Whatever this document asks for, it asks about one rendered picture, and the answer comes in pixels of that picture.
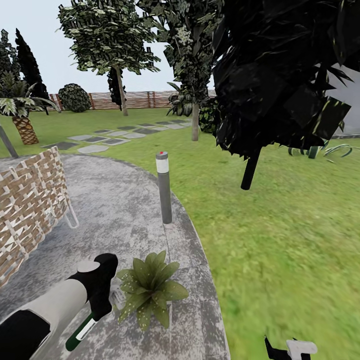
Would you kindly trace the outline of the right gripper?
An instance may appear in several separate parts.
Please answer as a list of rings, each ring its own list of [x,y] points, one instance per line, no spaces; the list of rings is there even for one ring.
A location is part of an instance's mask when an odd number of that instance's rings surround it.
[[[276,348],[272,348],[271,343],[268,338],[265,337],[265,344],[267,348],[268,357],[274,360],[292,360],[292,358],[288,355],[288,350],[278,350]],[[311,360],[308,353],[301,353],[301,360]]]

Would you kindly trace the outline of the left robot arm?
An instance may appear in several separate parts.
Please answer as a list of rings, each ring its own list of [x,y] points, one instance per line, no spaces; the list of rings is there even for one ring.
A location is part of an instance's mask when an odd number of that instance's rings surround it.
[[[0,360],[42,360],[87,301],[96,320],[126,304],[119,285],[111,285],[117,261],[112,253],[98,255],[78,267],[44,295],[21,306],[0,322]]]

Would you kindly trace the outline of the insectifuge atomizer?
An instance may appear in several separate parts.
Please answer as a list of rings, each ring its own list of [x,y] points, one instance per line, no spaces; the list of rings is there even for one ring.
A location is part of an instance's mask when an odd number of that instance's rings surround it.
[[[92,311],[80,327],[66,341],[65,348],[69,352],[73,351],[96,324],[96,317]]]

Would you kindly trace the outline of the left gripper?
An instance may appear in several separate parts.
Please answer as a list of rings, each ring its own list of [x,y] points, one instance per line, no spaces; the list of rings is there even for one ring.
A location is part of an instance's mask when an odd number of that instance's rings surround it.
[[[94,313],[96,320],[100,320],[106,314],[112,310],[111,303],[109,301],[110,288],[103,292],[96,292],[90,299],[91,311]]]

